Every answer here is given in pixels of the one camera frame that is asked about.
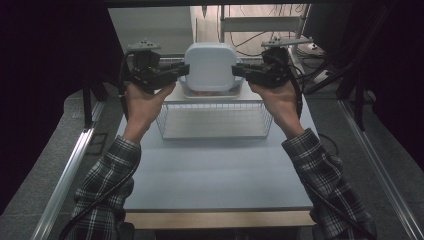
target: person's left hand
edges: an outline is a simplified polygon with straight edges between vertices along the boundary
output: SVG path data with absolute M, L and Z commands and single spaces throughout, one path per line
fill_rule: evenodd
M 134 84 L 127 86 L 125 97 L 128 106 L 128 123 L 123 138 L 139 143 L 150 124 L 160 113 L 163 101 L 172 93 L 175 83 L 162 88 L 156 94 L 147 94 Z

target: hand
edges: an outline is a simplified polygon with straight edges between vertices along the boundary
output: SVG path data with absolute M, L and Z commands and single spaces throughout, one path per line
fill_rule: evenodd
M 147 94 L 134 84 L 127 86 L 125 97 L 128 106 L 128 123 L 123 138 L 139 143 L 150 124 L 160 113 L 163 101 L 172 93 L 175 83 L 162 88 L 156 94 Z
M 283 130 L 287 139 L 304 133 L 296 111 L 296 92 L 291 81 L 284 86 L 269 89 L 249 82 L 252 92 L 264 100 L 266 109 L 274 117 L 275 123 Z

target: white container lid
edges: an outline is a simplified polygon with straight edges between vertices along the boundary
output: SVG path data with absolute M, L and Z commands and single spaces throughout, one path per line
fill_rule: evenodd
M 236 65 L 237 53 L 226 43 L 193 43 L 184 62 L 190 64 L 185 80 L 191 90 L 227 91 L 235 85 L 231 66 Z

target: plaid shirt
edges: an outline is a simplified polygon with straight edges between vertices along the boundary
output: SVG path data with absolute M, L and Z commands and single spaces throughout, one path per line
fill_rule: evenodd
M 282 146 L 300 177 L 339 210 L 375 232 L 371 216 L 341 175 L 340 159 L 332 158 L 310 129 L 297 138 L 285 141 Z M 140 158 L 140 145 L 117 137 L 108 153 L 90 170 L 82 188 L 76 192 L 73 216 L 116 185 Z M 125 219 L 124 202 L 133 186 L 131 179 L 88 213 L 72 229 L 68 239 L 119 239 L 119 226 Z M 365 239 L 338 215 L 321 205 L 307 188 L 306 191 L 314 204 L 311 217 L 318 223 L 318 230 L 325 239 Z

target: wire basket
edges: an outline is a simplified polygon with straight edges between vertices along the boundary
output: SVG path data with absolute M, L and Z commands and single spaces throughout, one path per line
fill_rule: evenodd
M 165 102 L 156 119 L 163 139 L 266 138 L 271 121 L 259 101 Z

